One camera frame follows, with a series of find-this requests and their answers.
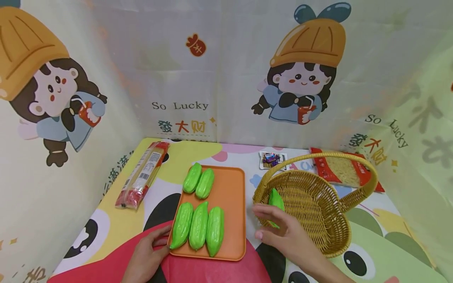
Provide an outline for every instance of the toy bitter melon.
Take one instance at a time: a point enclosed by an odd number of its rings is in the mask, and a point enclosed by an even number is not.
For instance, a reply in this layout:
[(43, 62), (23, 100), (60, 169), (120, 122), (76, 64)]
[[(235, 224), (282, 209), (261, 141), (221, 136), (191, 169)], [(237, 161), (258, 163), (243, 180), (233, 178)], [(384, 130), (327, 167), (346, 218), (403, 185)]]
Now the toy bitter melon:
[(213, 257), (217, 254), (222, 246), (224, 227), (223, 209), (216, 206), (209, 212), (207, 220), (206, 244), (209, 256)]
[(179, 206), (173, 225), (172, 242), (170, 249), (177, 249), (187, 241), (192, 223), (193, 206), (185, 202)]
[(206, 169), (201, 174), (200, 181), (198, 181), (195, 195), (200, 199), (205, 199), (211, 192), (212, 184), (214, 183), (214, 171), (211, 168)]
[(189, 244), (194, 250), (199, 250), (206, 241), (207, 218), (207, 201), (205, 201), (195, 209), (192, 216)]
[[(276, 206), (284, 211), (283, 199), (275, 188), (273, 188), (272, 191), (270, 191), (269, 205)], [(279, 228), (275, 223), (271, 222), (271, 224), (272, 226)]]
[(200, 163), (196, 162), (190, 169), (189, 172), (187, 173), (186, 178), (184, 179), (183, 183), (183, 190), (186, 193), (193, 193), (195, 191), (195, 188), (197, 187), (198, 181), (201, 176), (201, 165)]

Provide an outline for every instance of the cartoon girl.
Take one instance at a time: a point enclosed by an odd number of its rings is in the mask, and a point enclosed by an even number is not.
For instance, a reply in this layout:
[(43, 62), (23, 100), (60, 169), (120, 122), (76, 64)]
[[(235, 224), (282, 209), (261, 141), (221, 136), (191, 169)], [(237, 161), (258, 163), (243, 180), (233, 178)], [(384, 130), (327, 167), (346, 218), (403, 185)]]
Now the cartoon girl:
[[(80, 151), (104, 115), (106, 103), (107, 97), (71, 58), (45, 63), (10, 102), (25, 119), (20, 121), (19, 135), (23, 139), (43, 138), (49, 151), (47, 165), (58, 167), (67, 161), (66, 142)], [(86, 111), (85, 118), (81, 111)]]
[(327, 108), (346, 44), (340, 22), (350, 13), (348, 3), (330, 5), (318, 16), (308, 5), (296, 9), (299, 26), (286, 35), (271, 59), (267, 78), (258, 85), (263, 95), (252, 106), (253, 114), (271, 108), (269, 119), (304, 125)]
[(105, 113), (107, 97), (36, 18), (0, 8), (0, 98), (21, 117), (23, 139), (43, 138), (47, 165), (67, 162), (66, 142), (80, 151)]

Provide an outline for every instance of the printed tablecloth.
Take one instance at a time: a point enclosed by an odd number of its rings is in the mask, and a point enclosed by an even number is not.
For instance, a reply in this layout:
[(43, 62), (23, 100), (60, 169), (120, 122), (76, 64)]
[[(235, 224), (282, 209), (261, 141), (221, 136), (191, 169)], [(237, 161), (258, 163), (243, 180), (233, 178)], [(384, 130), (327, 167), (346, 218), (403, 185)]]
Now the printed tablecloth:
[[(139, 144), (50, 283), (119, 283), (138, 241), (173, 221), (183, 180), (194, 162), (244, 170), (246, 254), (238, 262), (169, 255), (149, 282), (316, 282), (279, 251), (254, 238), (259, 222), (251, 212), (254, 191), (266, 172), (259, 169), (259, 151), (286, 153), (292, 158), (307, 154), (307, 150), (168, 140), (171, 143), (168, 154), (138, 211), (116, 209), (114, 203), (125, 180), (148, 145), (156, 140), (159, 139), (146, 138)], [(316, 170), (311, 160), (291, 164), (292, 169)], [(352, 191), (342, 186), (336, 186), (336, 190), (340, 197)], [(351, 246), (331, 261), (356, 282), (447, 282), (386, 194), (373, 193), (347, 216), (352, 229)]]

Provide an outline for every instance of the cartoon girl's hat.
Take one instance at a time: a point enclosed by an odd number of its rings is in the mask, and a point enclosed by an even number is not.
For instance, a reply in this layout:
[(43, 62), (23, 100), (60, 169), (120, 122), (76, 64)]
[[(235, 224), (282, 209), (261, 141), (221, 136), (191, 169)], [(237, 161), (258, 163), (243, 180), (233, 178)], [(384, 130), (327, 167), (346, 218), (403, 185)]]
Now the cartoon girl's hat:
[(333, 4), (317, 17), (308, 5), (300, 5), (294, 13), (300, 25), (280, 43), (270, 66), (308, 62), (337, 67), (346, 44), (346, 33), (340, 22), (350, 13), (348, 3)]
[(69, 58), (40, 21), (15, 7), (0, 8), (0, 98), (11, 101), (46, 62)]

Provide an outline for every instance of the wicker basket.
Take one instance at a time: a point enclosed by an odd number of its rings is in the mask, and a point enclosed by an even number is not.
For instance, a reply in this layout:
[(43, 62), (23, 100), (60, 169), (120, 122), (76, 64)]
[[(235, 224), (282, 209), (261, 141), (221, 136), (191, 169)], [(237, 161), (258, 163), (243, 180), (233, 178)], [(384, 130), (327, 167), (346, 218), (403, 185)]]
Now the wicker basket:
[[(340, 199), (331, 184), (311, 172), (289, 170), (274, 176), (284, 166), (318, 157), (360, 162), (369, 168), (371, 178), (364, 186)], [(365, 159), (339, 152), (314, 153), (286, 160), (269, 169), (255, 191), (253, 203), (267, 204), (270, 191), (275, 188), (283, 198), (285, 211), (299, 220), (326, 258), (333, 258), (344, 253), (351, 243), (351, 228), (344, 213), (369, 197), (376, 186), (376, 170)], [(268, 220), (260, 219), (260, 222), (263, 226), (272, 226)]]

